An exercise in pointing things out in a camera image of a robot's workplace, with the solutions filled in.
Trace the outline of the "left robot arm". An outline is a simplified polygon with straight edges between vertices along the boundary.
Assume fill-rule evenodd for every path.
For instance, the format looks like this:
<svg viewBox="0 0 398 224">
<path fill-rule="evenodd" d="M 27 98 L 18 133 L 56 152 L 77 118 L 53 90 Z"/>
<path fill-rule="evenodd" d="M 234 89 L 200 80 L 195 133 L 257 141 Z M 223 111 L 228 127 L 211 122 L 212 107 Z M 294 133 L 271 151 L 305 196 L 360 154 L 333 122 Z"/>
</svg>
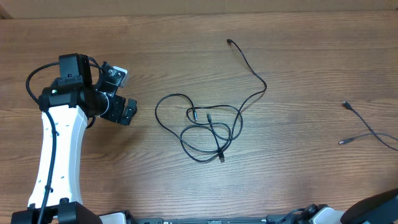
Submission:
<svg viewBox="0 0 398 224">
<path fill-rule="evenodd" d="M 14 212 L 11 223 L 134 223 L 127 210 L 95 214 L 83 205 L 80 191 L 85 131 L 97 117 L 128 126 L 137 113 L 136 100 L 116 94 L 128 71 L 83 54 L 61 55 L 56 65 L 60 76 L 40 96 L 27 90 L 42 112 L 43 141 L 27 209 Z"/>
</svg>

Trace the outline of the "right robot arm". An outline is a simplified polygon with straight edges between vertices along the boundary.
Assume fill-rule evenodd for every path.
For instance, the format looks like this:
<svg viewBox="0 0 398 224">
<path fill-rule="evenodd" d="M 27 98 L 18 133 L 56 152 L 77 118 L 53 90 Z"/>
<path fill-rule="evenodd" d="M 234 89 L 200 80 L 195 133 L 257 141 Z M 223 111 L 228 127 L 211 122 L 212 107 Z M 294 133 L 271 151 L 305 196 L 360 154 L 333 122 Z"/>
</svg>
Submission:
<svg viewBox="0 0 398 224">
<path fill-rule="evenodd" d="M 385 224 L 397 221 L 397 189 L 374 195 L 339 211 L 326 204 L 311 205 L 291 223 Z"/>
</svg>

